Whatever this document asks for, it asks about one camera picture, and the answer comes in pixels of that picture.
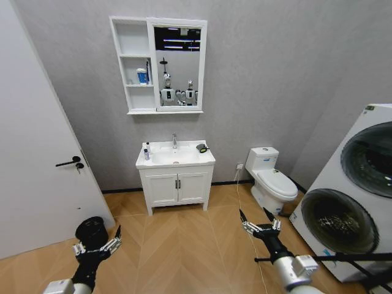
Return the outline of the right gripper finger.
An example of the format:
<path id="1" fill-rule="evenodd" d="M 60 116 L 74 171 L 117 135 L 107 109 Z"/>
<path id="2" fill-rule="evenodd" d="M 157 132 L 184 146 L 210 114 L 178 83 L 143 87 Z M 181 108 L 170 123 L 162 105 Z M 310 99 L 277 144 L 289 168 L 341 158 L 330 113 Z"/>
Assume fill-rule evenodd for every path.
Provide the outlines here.
<path id="1" fill-rule="evenodd" d="M 267 218 L 271 222 L 273 230 L 280 230 L 281 229 L 281 221 L 279 219 L 276 219 L 274 214 L 271 213 L 270 211 L 268 211 L 265 207 L 263 207 L 263 210 L 264 210 Z"/>
<path id="2" fill-rule="evenodd" d="M 260 232 L 261 228 L 256 226 L 252 222 L 249 222 L 241 209 L 239 209 L 239 215 L 240 215 L 242 226 L 245 229 L 245 231 L 247 231 L 251 235 Z"/>

